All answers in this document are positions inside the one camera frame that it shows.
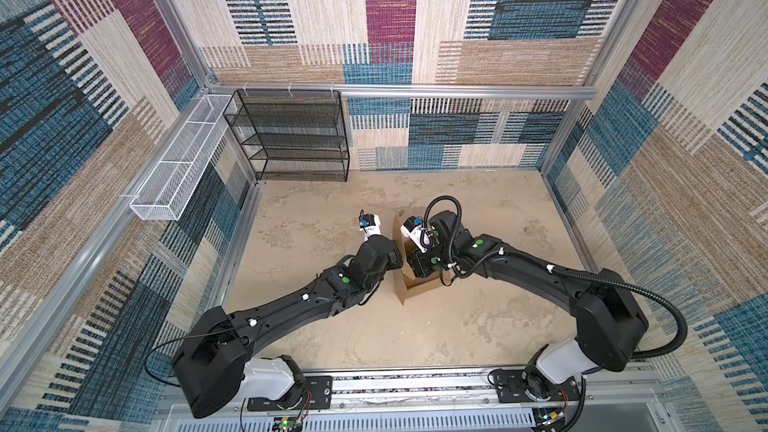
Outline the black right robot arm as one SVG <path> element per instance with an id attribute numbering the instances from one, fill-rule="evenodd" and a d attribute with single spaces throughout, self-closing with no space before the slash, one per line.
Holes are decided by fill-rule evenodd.
<path id="1" fill-rule="evenodd" d="M 574 376 L 592 369 L 621 372 L 648 329 L 648 320 L 620 275 L 563 268 L 513 248 L 501 239 L 474 236 L 453 212 L 429 220 L 411 216 L 399 227 L 406 258 L 420 278 L 456 266 L 520 287 L 567 311 L 575 334 L 546 345 L 521 374 L 526 393 L 548 400 Z"/>

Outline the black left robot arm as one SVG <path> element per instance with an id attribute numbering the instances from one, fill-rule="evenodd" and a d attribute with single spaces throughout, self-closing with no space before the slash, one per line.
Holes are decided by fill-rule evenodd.
<path id="1" fill-rule="evenodd" d="M 395 241 L 373 235 L 354 256 L 325 269 L 308 285 L 267 304 L 227 313 L 204 312 L 171 360 L 196 419 L 235 399 L 246 363 L 266 346 L 318 320 L 362 304 L 386 272 L 402 267 Z"/>

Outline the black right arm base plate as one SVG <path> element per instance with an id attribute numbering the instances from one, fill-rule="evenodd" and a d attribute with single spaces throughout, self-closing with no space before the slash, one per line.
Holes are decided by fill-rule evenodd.
<path id="1" fill-rule="evenodd" d="M 579 382 L 574 378 L 557 385 L 524 369 L 496 368 L 487 374 L 487 380 L 500 403 L 575 403 L 581 398 Z"/>

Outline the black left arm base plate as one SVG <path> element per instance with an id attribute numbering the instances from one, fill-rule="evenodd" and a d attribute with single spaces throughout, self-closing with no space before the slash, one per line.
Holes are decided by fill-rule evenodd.
<path id="1" fill-rule="evenodd" d="M 250 398 L 248 412 L 296 411 L 302 407 L 310 410 L 327 410 L 331 405 L 333 377 L 331 375 L 305 376 L 276 401 L 266 398 Z"/>

